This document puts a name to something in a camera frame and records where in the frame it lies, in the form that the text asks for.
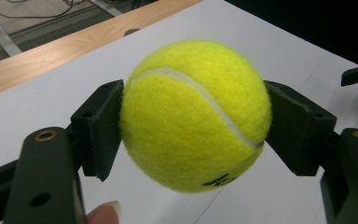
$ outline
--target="floor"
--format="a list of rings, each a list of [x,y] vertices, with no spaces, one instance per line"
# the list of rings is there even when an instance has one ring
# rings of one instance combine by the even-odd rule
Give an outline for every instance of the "floor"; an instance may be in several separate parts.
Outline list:
[[[72,7],[65,1],[72,0],[0,0],[0,26],[21,51],[26,51],[114,17],[88,0],[74,0],[80,3]],[[132,0],[100,2],[121,13],[132,9]],[[139,7],[151,2],[140,1]],[[7,57],[0,46],[0,60]]]

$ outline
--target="yellow-green tennis ball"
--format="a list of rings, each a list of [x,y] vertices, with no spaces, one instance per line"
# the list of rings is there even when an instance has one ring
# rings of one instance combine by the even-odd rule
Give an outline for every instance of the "yellow-green tennis ball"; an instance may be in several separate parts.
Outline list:
[[[135,163],[180,192],[216,189],[262,151],[271,121],[260,75],[212,41],[173,43],[146,57],[123,92],[120,128]]]

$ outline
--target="gray floor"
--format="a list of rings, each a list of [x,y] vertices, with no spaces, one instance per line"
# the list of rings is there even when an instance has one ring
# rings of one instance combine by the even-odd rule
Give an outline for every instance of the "gray floor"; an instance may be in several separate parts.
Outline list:
[[[57,5],[57,1],[59,0],[55,0],[55,2],[51,0],[50,2],[52,5]],[[141,1],[140,7],[149,4],[150,2],[152,1]],[[62,9],[67,8],[62,2],[59,2],[59,4]],[[17,15],[42,14],[40,10],[32,7],[31,3],[27,7],[21,7],[21,4],[10,6],[15,6],[15,9],[21,11],[21,13],[17,12]],[[116,1],[111,4],[111,6],[122,13],[126,13],[131,11],[132,0]],[[13,8],[7,9],[4,6],[0,6],[0,9],[0,11],[6,11],[6,15],[13,15]],[[96,7],[92,3],[87,2],[83,6],[74,7],[74,9],[68,13],[55,19],[19,20],[3,18],[0,16],[0,25],[9,34],[13,42],[21,49],[21,51],[26,51],[111,18],[113,18],[112,15],[99,7]],[[9,56],[0,46],[0,61],[7,57]]]

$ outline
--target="white table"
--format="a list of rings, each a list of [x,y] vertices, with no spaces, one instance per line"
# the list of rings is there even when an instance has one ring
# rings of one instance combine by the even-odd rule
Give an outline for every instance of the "white table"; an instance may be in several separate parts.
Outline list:
[[[0,93],[0,165],[19,157],[26,135],[66,127],[70,116],[106,82],[127,80],[146,55],[183,39],[215,40],[247,57],[266,80],[288,85],[338,117],[336,131],[358,128],[358,84],[340,87],[357,67],[221,0],[205,0]],[[121,223],[325,223],[320,177],[296,177],[269,147],[223,189],[179,194],[151,181],[123,146],[111,175],[81,177],[86,210],[119,200]]]

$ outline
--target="cable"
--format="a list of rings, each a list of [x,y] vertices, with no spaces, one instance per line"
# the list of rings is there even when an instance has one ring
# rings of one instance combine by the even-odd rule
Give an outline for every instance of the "cable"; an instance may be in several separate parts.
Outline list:
[[[19,1],[10,1],[7,0],[10,3],[19,3],[19,2],[25,2],[27,0],[19,0]],[[80,5],[81,3],[86,2],[86,0],[80,0],[79,2],[75,2],[75,0],[63,0],[68,6],[69,8],[66,9],[64,12],[58,14],[58,15],[54,15],[54,16],[7,16],[3,13],[0,12],[0,16],[5,17],[5,18],[9,18],[9,19],[47,19],[47,18],[57,18],[60,17],[62,15],[64,15],[65,13],[67,13],[68,11],[70,11],[72,9],[73,6],[77,6]]]

